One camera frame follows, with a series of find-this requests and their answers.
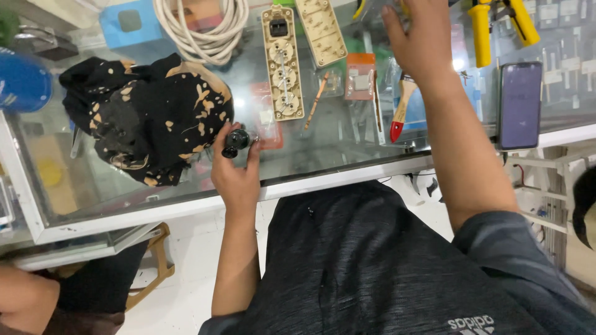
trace tiled floor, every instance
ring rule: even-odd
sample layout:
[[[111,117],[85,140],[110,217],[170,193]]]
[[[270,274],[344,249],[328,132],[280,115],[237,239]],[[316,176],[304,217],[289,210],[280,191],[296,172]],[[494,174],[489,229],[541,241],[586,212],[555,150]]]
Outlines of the tiled floor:
[[[441,203],[424,203],[404,176],[384,178],[406,205],[422,221],[448,240],[453,239],[447,210]],[[277,200],[264,201],[257,207],[257,240],[260,268],[265,272],[267,226],[273,217]],[[118,335],[196,335],[202,323],[210,317],[211,298],[217,271],[219,248],[224,234],[224,210],[187,216],[168,221],[170,258],[176,264],[176,274],[164,281],[137,307],[126,314],[126,322]],[[144,286],[156,276],[146,259],[142,275],[134,286]]]

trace wire stripper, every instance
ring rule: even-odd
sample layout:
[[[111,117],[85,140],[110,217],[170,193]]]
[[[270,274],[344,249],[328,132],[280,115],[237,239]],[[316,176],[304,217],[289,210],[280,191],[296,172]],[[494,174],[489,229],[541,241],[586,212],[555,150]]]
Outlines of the wire stripper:
[[[503,3],[505,8],[498,11],[500,2]],[[489,22],[490,12],[493,13],[492,23]],[[505,15],[510,16],[517,36],[519,36],[524,46],[530,46],[540,41],[540,36],[522,0],[473,0],[472,8],[468,11],[468,14],[472,17],[476,67],[478,68],[491,64],[492,56],[489,34],[492,31],[492,25]]]

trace leg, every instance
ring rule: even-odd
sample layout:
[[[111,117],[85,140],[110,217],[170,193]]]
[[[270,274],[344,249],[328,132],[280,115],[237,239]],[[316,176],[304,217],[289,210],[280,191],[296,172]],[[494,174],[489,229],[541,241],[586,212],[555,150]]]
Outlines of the leg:
[[[124,312],[141,259],[149,241],[122,250],[118,255],[94,259],[60,283],[58,307],[69,312]]]

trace white cable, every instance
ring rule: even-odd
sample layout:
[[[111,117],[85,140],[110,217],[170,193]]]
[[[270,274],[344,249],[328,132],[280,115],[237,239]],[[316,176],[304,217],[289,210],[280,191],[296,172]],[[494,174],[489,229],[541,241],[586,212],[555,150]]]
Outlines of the white cable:
[[[207,33],[197,33],[187,28],[182,0],[178,5],[176,21],[170,9],[170,0],[153,0],[153,9],[166,33],[172,38],[182,56],[188,61],[224,65],[242,37],[242,30],[249,19],[247,0],[223,0],[223,21]]]

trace phone screen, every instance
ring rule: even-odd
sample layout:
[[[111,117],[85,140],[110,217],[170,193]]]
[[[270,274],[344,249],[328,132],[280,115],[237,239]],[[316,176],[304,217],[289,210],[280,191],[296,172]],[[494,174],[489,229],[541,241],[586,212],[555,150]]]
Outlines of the phone screen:
[[[501,148],[538,146],[542,63],[506,64],[502,68]]]

